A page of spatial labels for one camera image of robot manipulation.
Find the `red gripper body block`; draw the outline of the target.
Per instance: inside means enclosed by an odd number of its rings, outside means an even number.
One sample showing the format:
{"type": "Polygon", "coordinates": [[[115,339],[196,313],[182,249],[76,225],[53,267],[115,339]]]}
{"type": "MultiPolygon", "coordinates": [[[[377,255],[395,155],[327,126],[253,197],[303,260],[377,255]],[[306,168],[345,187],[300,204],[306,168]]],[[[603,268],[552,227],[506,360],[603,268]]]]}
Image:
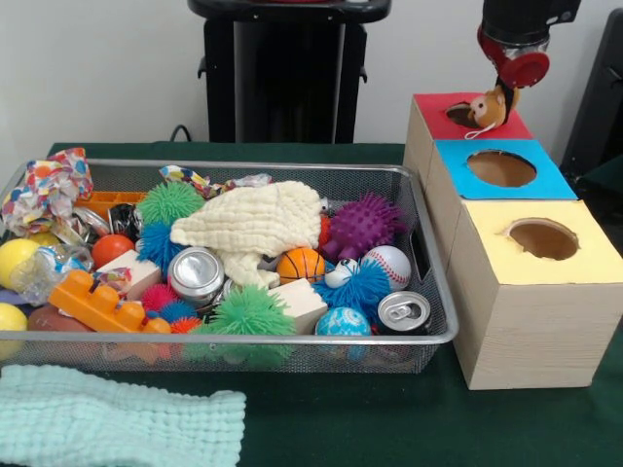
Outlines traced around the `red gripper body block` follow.
{"type": "Polygon", "coordinates": [[[547,74],[550,59],[547,49],[549,35],[530,44],[500,42],[492,38],[480,26],[477,33],[478,43],[492,63],[497,83],[508,90],[529,88],[539,83],[547,74]]]}

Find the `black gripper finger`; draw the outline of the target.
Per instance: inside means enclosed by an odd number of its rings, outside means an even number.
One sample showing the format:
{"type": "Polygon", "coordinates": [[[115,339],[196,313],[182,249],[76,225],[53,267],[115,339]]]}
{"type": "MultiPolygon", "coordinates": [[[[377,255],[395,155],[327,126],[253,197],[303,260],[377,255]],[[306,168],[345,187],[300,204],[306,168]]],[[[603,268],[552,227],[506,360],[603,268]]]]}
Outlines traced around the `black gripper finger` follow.
{"type": "Polygon", "coordinates": [[[507,86],[500,78],[496,78],[495,84],[500,88],[505,100],[506,113],[510,114],[519,101],[519,89],[507,86]]]}

